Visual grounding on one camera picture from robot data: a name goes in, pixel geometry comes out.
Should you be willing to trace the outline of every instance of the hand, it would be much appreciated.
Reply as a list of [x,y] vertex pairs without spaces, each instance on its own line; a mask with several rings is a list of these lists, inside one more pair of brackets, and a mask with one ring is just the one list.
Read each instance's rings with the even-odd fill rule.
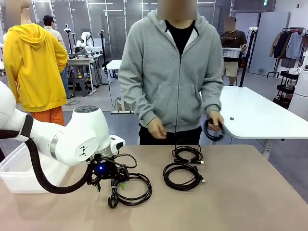
[[243,46],[242,46],[242,51],[245,51],[247,49],[247,44],[244,44]]
[[162,123],[162,121],[156,117],[154,118],[148,125],[147,128],[149,133],[158,140],[163,140],[167,138],[166,129]]
[[223,118],[218,111],[210,111],[208,117],[213,120],[213,124],[208,125],[208,129],[212,131],[220,131],[219,122],[223,125]]

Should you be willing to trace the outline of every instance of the man's right hand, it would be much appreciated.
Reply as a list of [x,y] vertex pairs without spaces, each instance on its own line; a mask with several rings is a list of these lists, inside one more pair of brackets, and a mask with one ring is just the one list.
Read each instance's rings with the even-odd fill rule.
[[162,123],[162,121],[156,117],[154,118],[148,125],[147,128],[149,130],[149,133],[158,140],[163,140],[167,138],[167,132],[166,129]]

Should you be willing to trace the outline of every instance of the black t-shirt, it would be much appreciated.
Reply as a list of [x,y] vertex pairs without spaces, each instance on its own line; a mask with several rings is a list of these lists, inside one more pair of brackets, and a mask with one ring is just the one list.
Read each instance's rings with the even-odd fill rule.
[[[243,31],[236,30],[232,33],[225,32],[221,36],[222,47],[241,48],[247,43],[246,34]],[[238,62],[238,58],[224,58],[225,62]]]
[[177,48],[179,50],[180,55],[183,54],[183,51],[185,49],[185,46],[193,32],[195,20],[193,23],[184,29],[179,29],[171,25],[167,20],[165,20],[167,29],[170,31],[173,40],[175,44],[177,45]]

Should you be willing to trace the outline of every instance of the gray hoodie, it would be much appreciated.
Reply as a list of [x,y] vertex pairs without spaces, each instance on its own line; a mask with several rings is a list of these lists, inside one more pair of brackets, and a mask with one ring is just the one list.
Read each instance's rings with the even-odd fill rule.
[[220,110],[222,68],[220,37],[204,17],[198,15],[180,56],[156,10],[130,28],[119,80],[142,126],[159,117],[167,132],[179,132],[199,127],[202,113]]

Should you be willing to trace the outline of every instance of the yellow hoodie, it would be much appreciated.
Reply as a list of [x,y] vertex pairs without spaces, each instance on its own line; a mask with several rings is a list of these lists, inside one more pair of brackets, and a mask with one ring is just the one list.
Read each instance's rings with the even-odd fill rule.
[[60,76],[67,52],[50,32],[36,24],[13,26],[3,58],[10,88],[24,110],[42,112],[67,103]]

